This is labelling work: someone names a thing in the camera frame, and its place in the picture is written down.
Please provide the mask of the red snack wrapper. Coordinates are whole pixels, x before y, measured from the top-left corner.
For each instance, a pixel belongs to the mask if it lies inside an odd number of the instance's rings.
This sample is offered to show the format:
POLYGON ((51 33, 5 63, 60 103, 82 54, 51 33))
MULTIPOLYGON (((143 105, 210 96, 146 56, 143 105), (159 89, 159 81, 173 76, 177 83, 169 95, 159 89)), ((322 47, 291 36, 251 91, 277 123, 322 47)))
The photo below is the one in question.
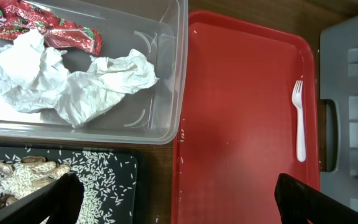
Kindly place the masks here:
POLYGON ((101 53, 103 39, 97 30, 78 25, 26 1, 0 0, 0 39, 15 40, 31 29, 37 29, 49 47, 75 47, 95 55, 101 53))

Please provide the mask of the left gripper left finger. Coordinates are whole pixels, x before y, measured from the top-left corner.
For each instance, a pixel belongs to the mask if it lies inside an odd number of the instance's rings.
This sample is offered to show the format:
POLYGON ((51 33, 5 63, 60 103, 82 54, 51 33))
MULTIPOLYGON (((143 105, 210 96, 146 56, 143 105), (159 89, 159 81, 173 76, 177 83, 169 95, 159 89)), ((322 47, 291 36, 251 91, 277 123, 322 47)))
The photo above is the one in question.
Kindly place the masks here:
POLYGON ((0 209, 0 224, 76 223, 84 198, 84 185, 75 173, 0 209))

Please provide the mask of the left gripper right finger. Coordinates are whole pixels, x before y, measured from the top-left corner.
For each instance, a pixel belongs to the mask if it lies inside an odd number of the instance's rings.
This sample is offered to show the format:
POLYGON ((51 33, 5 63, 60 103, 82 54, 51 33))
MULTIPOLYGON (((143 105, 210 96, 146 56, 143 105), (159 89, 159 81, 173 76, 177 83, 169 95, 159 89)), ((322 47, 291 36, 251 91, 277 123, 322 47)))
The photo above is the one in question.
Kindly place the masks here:
POLYGON ((282 223, 358 223, 358 212, 286 173, 279 174, 274 196, 282 223))

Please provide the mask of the rice and nut leftovers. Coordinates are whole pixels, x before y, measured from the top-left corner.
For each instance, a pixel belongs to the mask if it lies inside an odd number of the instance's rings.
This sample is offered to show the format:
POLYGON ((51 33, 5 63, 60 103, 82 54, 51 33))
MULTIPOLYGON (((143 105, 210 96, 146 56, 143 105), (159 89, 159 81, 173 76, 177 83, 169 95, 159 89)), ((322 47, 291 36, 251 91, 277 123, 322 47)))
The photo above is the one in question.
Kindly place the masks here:
POLYGON ((0 160, 0 186, 4 187, 0 206, 8 206, 69 172, 71 166, 48 161, 44 156, 25 156, 17 164, 0 160))

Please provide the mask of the white napkin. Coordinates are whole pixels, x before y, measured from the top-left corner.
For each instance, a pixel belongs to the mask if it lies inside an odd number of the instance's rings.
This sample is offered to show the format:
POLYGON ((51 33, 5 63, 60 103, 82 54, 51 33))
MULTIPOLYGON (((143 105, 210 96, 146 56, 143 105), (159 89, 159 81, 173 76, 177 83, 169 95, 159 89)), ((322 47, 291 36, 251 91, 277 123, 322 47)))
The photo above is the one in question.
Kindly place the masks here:
POLYGON ((79 128, 107 112, 126 95, 158 82, 154 65, 132 49, 126 57, 91 57, 85 72, 70 72, 64 50, 44 46, 32 29, 0 47, 0 96, 20 113, 54 109, 79 128))

